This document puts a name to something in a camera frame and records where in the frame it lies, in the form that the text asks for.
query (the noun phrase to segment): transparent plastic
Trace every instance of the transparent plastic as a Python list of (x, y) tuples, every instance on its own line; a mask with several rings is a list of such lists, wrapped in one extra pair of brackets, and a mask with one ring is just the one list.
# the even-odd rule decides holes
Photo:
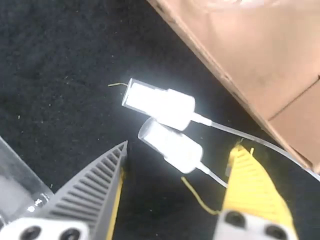
[(53, 196), (52, 191), (0, 137), (0, 229), (32, 216)]

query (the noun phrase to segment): white spray nozzle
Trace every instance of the white spray nozzle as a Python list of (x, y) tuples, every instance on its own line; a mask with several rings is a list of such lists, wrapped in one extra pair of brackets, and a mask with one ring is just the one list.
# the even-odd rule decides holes
[(142, 125), (138, 138), (161, 153), (168, 163), (184, 174), (197, 168), (203, 156), (203, 149), (198, 143), (153, 118)]
[(196, 101), (193, 96), (172, 89), (161, 89), (130, 79), (122, 106), (151, 116), (157, 122), (183, 131), (193, 118)]

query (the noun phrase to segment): black carpet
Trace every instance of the black carpet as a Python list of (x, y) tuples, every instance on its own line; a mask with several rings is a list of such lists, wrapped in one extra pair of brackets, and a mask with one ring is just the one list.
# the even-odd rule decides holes
[[(125, 87), (108, 84), (132, 77), (181, 91), (195, 97), (198, 113), (270, 140), (144, 0), (2, 0), (0, 59), (0, 135), (54, 192), (129, 140), (115, 240), (210, 240), (217, 217), (137, 139), (147, 117), (121, 107)], [(196, 123), (185, 133), (224, 176), (239, 138)], [(300, 239), (317, 239), (320, 183), (284, 157), (243, 144), (255, 147)], [(220, 185), (197, 170), (187, 178), (211, 208), (221, 208)]]

